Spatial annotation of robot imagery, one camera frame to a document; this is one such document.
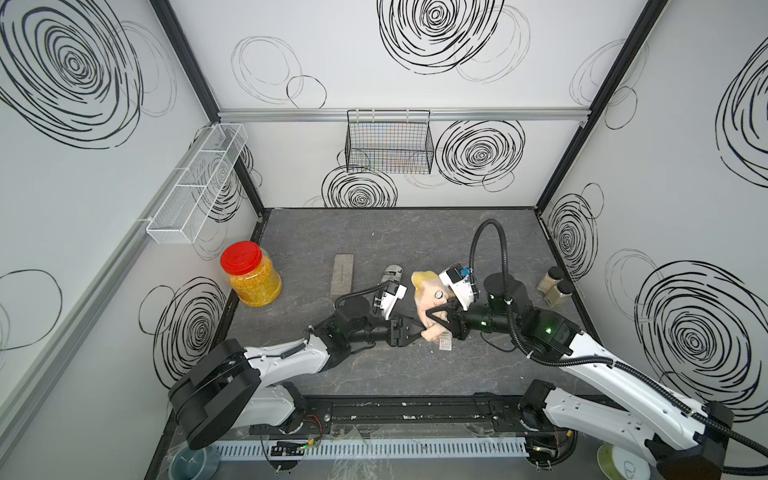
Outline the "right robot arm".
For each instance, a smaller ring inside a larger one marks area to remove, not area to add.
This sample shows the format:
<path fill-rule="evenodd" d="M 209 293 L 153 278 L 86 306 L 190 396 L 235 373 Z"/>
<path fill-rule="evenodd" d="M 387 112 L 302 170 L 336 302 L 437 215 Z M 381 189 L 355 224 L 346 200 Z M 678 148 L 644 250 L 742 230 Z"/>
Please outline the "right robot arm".
<path fill-rule="evenodd" d="M 590 401 L 536 380 L 518 405 L 526 428 L 585 433 L 643 458 L 666 479 L 766 475 L 766 466 L 726 465 L 732 441 L 767 453 L 766 446 L 733 430 L 728 408 L 686 397 L 623 362 L 575 323 L 534 306 L 525 286 L 511 276 L 493 274 L 484 286 L 487 301 L 480 303 L 464 273 L 429 280 L 415 294 L 419 317 L 457 339 L 472 330 L 508 334 L 527 359 L 565 371 L 611 401 Z"/>

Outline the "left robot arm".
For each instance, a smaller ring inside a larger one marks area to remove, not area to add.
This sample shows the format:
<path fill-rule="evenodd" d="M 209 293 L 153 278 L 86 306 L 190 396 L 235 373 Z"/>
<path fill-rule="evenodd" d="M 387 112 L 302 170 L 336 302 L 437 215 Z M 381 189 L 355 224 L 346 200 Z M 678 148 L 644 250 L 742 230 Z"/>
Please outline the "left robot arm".
<path fill-rule="evenodd" d="M 295 430 L 307 408 L 291 379 L 335 368 L 356 352 L 355 344 L 405 347 L 420 340 L 424 330 L 417 318 L 376 314 L 366 298 L 355 297 L 292 342 L 244 347 L 235 339 L 225 340 L 170 388 L 174 420 L 193 450 L 213 444 L 233 428 Z"/>

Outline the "grey rectangular eyeglass case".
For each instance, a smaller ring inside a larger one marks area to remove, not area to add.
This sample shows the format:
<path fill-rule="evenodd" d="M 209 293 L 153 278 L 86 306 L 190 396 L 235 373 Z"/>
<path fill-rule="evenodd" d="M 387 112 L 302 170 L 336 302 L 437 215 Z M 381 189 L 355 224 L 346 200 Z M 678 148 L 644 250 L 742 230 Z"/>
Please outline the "grey rectangular eyeglass case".
<path fill-rule="evenodd" d="M 354 255 L 337 254 L 334 258 L 330 296 L 333 300 L 352 292 L 354 275 Z"/>

